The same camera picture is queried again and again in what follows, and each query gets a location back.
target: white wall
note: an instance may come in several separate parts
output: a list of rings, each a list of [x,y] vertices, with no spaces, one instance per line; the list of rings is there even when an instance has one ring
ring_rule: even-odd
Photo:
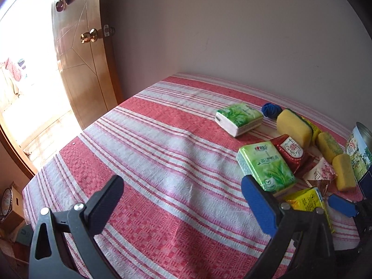
[[[372,129],[372,41],[346,0],[111,2],[126,98],[172,73],[200,73]]]

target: doorway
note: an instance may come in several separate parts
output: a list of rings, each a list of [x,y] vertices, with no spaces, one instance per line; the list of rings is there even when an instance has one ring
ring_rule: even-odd
[[[17,0],[0,21],[0,112],[40,170],[81,132],[58,69],[52,0]]]

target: sponge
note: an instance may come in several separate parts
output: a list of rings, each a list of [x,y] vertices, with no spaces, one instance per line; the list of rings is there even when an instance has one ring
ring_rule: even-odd
[[[276,129],[280,134],[288,134],[304,149],[310,145],[312,128],[290,109],[284,109],[279,114]]]
[[[329,132],[319,133],[317,138],[317,147],[329,164],[332,164],[333,159],[337,155],[344,152]]]
[[[356,186],[350,156],[342,153],[337,155],[332,162],[335,173],[337,174],[336,186],[339,191],[352,190]]]

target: blue cloth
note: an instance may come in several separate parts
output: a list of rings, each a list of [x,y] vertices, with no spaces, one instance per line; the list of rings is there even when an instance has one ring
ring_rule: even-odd
[[[262,106],[261,111],[266,117],[270,119],[276,119],[278,115],[283,111],[283,109],[279,105],[266,103]]]

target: metal screw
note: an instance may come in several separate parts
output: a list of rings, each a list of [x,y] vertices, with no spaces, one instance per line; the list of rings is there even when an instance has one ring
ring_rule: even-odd
[[[282,202],[282,203],[280,204],[280,208],[281,208],[282,210],[289,210],[289,209],[291,208],[291,205],[290,205],[288,202]]]
[[[75,210],[75,211],[80,211],[80,210],[82,210],[83,208],[84,208],[84,204],[81,203],[81,202],[79,202],[79,203],[77,203],[76,205],[74,205],[74,210]]]
[[[317,214],[320,214],[320,215],[324,214],[324,210],[319,207],[315,208],[315,212],[317,212]]]
[[[47,207],[42,208],[42,209],[40,210],[40,214],[41,214],[41,215],[46,215],[46,214],[48,214],[48,213],[49,213],[49,208],[47,208]]]

